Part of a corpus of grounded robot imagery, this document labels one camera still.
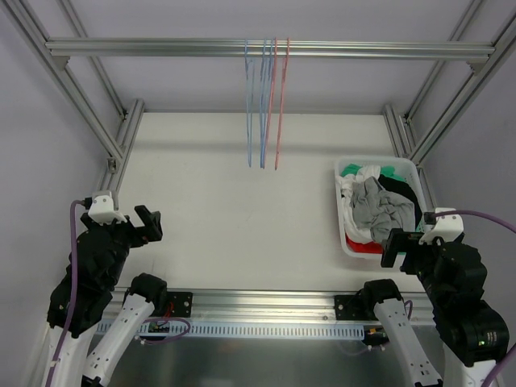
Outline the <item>red tank top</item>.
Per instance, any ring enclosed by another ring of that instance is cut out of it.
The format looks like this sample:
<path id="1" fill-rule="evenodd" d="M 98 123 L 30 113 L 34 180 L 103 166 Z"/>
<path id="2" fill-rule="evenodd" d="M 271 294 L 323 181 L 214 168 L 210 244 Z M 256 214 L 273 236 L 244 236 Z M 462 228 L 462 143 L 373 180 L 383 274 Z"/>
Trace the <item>red tank top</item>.
<path id="1" fill-rule="evenodd" d="M 346 244 L 353 251 L 364 254 L 382 254 L 383 248 L 380 244 L 375 242 L 357 243 L 346 236 Z"/>

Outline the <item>grey tank top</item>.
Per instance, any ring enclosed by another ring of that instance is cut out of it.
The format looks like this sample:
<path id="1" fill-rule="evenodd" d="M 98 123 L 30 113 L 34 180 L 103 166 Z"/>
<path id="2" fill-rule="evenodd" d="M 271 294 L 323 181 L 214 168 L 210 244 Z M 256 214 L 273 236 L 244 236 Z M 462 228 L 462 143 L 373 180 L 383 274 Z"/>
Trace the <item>grey tank top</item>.
<path id="1" fill-rule="evenodd" d="M 372 241 L 382 244 L 393 229 L 413 232 L 417 227 L 414 204 L 400 194 L 385 190 L 378 178 L 370 177 L 354 189 L 352 213 L 356 225 L 369 229 Z"/>

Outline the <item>black tank top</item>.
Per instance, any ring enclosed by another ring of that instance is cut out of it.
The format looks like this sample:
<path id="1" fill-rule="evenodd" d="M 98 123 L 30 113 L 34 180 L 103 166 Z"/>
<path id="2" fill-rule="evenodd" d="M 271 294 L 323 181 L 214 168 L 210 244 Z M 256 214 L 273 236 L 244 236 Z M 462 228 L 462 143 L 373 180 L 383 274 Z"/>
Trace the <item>black tank top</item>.
<path id="1" fill-rule="evenodd" d="M 378 181 L 385 190 L 400 194 L 414 204 L 414 223 L 417 227 L 422 220 L 422 210 L 419 205 L 418 198 L 412 188 L 405 181 L 399 181 L 382 174 L 379 176 Z"/>

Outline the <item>white tank top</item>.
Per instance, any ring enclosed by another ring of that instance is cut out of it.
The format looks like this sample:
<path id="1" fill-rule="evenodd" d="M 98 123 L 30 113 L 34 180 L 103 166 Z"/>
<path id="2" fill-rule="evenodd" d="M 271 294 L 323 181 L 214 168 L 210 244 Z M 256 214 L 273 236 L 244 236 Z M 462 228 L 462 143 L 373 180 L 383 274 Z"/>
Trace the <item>white tank top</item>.
<path id="1" fill-rule="evenodd" d="M 338 200 L 341 209 L 339 218 L 342 221 L 342 229 L 345 235 L 355 243 L 367 244 L 372 242 L 371 231 L 359 227 L 353 218 L 352 195 L 359 184 L 364 183 L 368 178 L 378 178 L 381 174 L 379 165 L 349 164 L 336 178 L 336 187 L 340 199 Z"/>

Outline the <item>blue wire hanger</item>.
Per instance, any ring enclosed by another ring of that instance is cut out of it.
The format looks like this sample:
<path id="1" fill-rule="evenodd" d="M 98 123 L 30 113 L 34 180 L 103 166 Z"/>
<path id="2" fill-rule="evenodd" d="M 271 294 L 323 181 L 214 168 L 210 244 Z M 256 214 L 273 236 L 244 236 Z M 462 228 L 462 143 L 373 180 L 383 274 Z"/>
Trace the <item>blue wire hanger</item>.
<path id="1" fill-rule="evenodd" d="M 270 39 L 270 40 L 267 40 L 267 80 L 266 80 L 266 92 L 265 92 L 265 126 L 266 126 L 266 114 L 267 114 L 267 109 L 268 109 L 268 84 L 269 84 L 269 69 L 270 69 L 270 63 L 271 63 L 271 60 L 270 60 L 270 54 L 271 54 L 271 46 L 272 46 L 272 43 L 273 43 L 273 39 Z"/>
<path id="2" fill-rule="evenodd" d="M 252 125 L 253 125 L 253 103 L 254 103 L 254 82 L 255 82 L 255 66 L 254 60 L 249 57 L 249 42 L 244 42 L 244 69 L 246 77 L 245 85 L 245 104 L 246 104 L 246 134 L 247 134 L 247 159 L 248 167 L 252 166 Z"/>
<path id="3" fill-rule="evenodd" d="M 265 92 L 267 80 L 267 40 L 264 40 L 260 66 L 260 168 L 264 169 L 265 149 Z"/>

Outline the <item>pink wire hanger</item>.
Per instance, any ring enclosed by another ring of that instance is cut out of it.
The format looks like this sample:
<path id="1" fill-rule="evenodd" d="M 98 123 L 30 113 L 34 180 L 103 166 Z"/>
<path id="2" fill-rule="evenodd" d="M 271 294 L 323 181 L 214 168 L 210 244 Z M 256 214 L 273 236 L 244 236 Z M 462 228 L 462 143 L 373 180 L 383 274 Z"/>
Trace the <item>pink wire hanger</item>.
<path id="1" fill-rule="evenodd" d="M 275 151 L 274 169 L 278 170 L 281 155 L 281 136 L 283 129 L 283 118 L 284 118 L 284 106 L 285 106 L 285 86 L 286 78 L 289 66 L 289 53 L 290 53 L 290 38 L 286 40 L 285 46 L 285 57 L 282 61 L 281 67 L 281 93 L 280 93 L 280 105 L 279 105 L 279 116 L 278 116 L 278 128 L 277 128 L 277 144 Z"/>

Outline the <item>green shirt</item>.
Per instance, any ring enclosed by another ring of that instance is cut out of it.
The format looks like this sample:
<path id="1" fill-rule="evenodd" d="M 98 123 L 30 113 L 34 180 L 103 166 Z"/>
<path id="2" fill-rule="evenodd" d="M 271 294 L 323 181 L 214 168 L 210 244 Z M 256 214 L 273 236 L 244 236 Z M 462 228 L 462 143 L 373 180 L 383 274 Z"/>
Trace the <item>green shirt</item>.
<path id="1" fill-rule="evenodd" d="M 393 166 L 379 166 L 379 165 L 358 165 L 358 164 L 349 164 L 347 165 L 343 171 L 340 173 L 341 177 L 346 177 L 349 174 L 356 175 L 361 169 L 369 168 L 373 172 L 379 172 L 380 175 L 384 177 L 388 177 L 394 179 L 396 181 L 406 182 L 406 179 L 403 176 L 396 174 L 396 169 Z"/>

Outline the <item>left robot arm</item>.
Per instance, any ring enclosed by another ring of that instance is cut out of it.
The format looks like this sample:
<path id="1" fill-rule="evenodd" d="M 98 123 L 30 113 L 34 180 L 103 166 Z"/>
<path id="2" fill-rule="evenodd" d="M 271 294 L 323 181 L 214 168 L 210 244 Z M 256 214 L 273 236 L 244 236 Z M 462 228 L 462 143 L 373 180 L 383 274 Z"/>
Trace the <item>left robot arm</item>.
<path id="1" fill-rule="evenodd" d="M 110 304 L 123 266 L 133 248 L 163 237 L 161 214 L 135 207 L 142 224 L 126 215 L 103 212 L 102 220 L 88 206 L 80 220 L 82 233 L 71 230 L 69 266 L 52 291 L 47 323 L 50 343 L 44 386 L 107 386 L 137 329 L 168 305 L 167 283 L 141 273 L 132 280 L 119 315 L 96 348 L 90 344 Z"/>

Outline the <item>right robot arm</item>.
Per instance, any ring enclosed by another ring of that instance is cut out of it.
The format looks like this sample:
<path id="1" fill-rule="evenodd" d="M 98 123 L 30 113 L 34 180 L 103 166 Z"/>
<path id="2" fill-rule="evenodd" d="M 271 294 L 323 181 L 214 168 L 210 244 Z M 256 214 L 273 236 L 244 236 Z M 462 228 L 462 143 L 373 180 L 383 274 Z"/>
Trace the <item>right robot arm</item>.
<path id="1" fill-rule="evenodd" d="M 360 311 L 381 323 L 406 386 L 495 386 L 510 357 L 510 334 L 503 317 L 483 300 L 487 269 L 477 249 L 459 238 L 394 229 L 383 243 L 381 266 L 393 267 L 404 253 L 401 271 L 415 275 L 432 305 L 443 342 L 445 372 L 439 374 L 410 325 L 404 298 L 391 279 L 368 281 L 360 292 Z"/>

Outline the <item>black left arm base bracket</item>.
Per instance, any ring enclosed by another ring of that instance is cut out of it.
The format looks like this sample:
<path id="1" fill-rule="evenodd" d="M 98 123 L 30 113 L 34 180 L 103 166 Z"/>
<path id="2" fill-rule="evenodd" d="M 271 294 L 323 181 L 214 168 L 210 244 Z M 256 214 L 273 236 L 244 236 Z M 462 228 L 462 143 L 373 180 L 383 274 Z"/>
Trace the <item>black left arm base bracket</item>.
<path id="1" fill-rule="evenodd" d="M 184 291 L 168 290 L 167 282 L 148 273 L 135 277 L 124 299 L 132 295 L 141 296 L 154 309 L 151 317 L 189 318 L 193 304 L 193 294 Z"/>

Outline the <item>black right arm base bracket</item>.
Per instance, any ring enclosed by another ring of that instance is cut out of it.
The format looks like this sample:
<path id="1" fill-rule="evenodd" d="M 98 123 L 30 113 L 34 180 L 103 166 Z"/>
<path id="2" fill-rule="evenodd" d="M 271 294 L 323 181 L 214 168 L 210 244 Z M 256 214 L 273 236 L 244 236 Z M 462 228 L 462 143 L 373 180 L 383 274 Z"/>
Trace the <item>black right arm base bracket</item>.
<path id="1" fill-rule="evenodd" d="M 335 295 L 334 310 L 337 321 L 377 321 L 374 306 L 385 300 L 404 301 L 392 279 L 367 281 L 353 295 Z"/>

